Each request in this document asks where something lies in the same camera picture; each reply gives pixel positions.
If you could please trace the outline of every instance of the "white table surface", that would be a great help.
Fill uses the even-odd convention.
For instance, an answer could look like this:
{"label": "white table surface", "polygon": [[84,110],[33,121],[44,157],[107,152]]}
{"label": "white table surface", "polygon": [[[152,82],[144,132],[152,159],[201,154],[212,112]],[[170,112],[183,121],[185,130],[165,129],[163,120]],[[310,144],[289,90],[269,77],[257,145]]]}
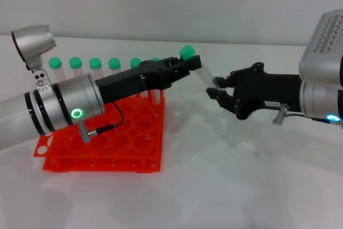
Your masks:
{"label": "white table surface", "polygon": [[[184,43],[56,38],[44,55],[177,56]],[[304,47],[194,44],[215,76],[265,63],[297,73]],[[0,36],[0,99],[33,89],[9,36]],[[71,76],[66,66],[65,73]],[[50,173],[37,140],[0,152],[0,228],[343,228],[343,131],[277,112],[245,120],[210,100],[196,74],[166,91],[161,173]]]}

